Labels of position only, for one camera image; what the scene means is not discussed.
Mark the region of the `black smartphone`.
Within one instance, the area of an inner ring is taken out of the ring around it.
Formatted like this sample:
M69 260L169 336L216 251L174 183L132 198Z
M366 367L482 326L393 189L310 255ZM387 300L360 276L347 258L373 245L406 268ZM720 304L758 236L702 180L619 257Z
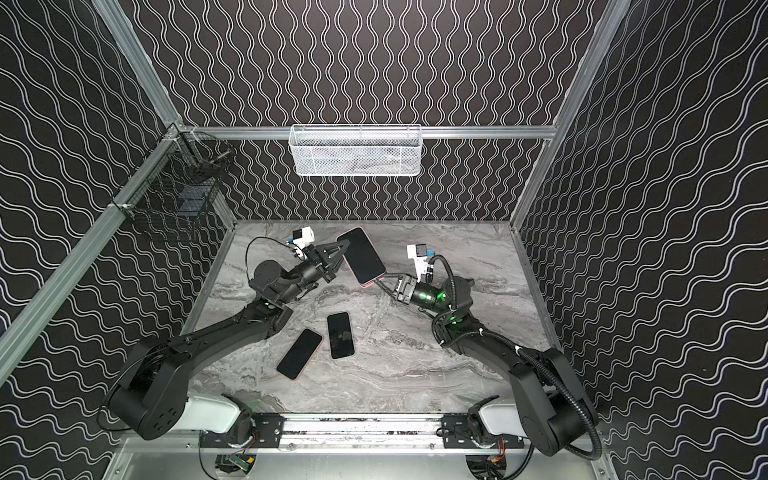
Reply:
M386 266L374 248L369 236L361 227L355 227L342 233L336 240L348 240L350 242L344 258L353 275L355 273L374 274L387 272Z

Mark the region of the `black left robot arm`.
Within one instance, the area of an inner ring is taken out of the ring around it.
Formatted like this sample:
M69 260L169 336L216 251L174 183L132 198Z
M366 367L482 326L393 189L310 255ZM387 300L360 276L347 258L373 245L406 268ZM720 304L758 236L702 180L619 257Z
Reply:
M293 311L291 302L337 275L350 243L341 240L302 248L290 270L275 260L259 263L249 280L254 299L238 313L192 333L166 340L144 339L130 352L108 390L101 410L145 440L170 431L219 434L233 446L253 437L252 410L232 396L192 395L189 381L229 354L279 333Z

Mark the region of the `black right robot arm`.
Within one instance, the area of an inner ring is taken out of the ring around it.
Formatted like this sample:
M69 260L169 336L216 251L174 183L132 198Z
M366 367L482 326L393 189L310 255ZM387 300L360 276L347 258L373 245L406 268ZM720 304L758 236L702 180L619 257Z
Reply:
M556 348L521 346L478 320L471 312L472 279L455 276L436 287L409 274L385 274L373 284L393 300L429 313L441 348L481 362L509 383L512 427L482 413L500 405L498 398L491 399L475 414L484 434L522 436L547 456L567 450L586 460L600 459L597 413L569 361Z

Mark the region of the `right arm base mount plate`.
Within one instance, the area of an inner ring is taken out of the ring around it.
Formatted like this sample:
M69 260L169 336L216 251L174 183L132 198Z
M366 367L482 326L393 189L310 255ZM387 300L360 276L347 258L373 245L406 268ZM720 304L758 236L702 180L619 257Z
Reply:
M446 449L522 449L521 437L490 433L479 418L468 414L447 414L440 419L436 435Z

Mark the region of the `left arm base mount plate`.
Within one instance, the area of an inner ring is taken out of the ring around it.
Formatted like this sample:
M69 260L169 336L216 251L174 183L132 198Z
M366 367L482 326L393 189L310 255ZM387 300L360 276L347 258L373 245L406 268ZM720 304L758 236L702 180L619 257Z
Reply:
M229 431L219 434L204 431L199 440L202 448L277 448L282 438L285 418L276 413L253 414L249 420L238 420Z

